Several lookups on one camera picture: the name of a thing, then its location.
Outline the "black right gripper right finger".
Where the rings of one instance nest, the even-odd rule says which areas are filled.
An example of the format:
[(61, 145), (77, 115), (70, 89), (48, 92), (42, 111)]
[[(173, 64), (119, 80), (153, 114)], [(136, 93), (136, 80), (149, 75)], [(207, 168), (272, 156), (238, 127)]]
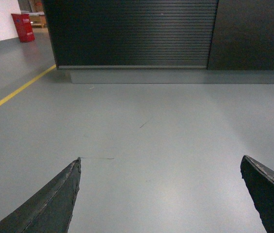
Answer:
[(274, 233), (274, 171), (245, 155), (240, 172), (266, 232)]

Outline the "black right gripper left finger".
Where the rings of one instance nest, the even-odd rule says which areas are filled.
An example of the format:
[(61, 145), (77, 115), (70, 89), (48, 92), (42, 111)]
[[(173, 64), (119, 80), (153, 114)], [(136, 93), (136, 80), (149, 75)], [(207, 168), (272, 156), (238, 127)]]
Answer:
[(0, 233), (67, 233), (79, 191), (81, 158), (0, 221)]

